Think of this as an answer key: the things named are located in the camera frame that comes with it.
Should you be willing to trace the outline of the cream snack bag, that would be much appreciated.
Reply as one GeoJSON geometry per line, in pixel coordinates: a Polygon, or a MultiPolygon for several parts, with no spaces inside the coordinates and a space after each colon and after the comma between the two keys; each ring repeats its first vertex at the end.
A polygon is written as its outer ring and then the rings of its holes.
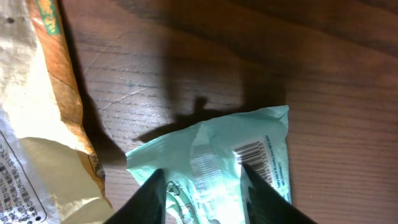
{"type": "Polygon", "coordinates": [[[56,1],[1,2],[2,223],[104,223],[114,213],[64,34],[56,1]]]}

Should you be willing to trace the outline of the mint green wipes pack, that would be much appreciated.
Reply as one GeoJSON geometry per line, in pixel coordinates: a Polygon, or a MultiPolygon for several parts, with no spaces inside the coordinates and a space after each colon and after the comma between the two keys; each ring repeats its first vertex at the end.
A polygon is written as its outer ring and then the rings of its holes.
{"type": "Polygon", "coordinates": [[[243,164],[291,199],[288,111],[284,105],[235,113],[165,134],[129,151],[127,169],[138,184],[164,171],[165,208],[178,223],[243,223],[243,164]]]}

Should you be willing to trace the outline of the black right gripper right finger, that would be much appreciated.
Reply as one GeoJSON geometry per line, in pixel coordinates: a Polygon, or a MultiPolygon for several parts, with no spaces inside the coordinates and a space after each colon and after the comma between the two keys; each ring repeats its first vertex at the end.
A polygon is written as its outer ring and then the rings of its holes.
{"type": "Polygon", "coordinates": [[[316,224],[281,197],[247,164],[241,168],[241,194],[248,224],[316,224]]]}

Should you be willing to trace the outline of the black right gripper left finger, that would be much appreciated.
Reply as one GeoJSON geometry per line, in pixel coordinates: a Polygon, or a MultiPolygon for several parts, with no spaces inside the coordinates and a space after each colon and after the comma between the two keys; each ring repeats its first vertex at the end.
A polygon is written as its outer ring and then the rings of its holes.
{"type": "Polygon", "coordinates": [[[157,169],[104,224],[164,224],[165,203],[165,175],[157,169]]]}

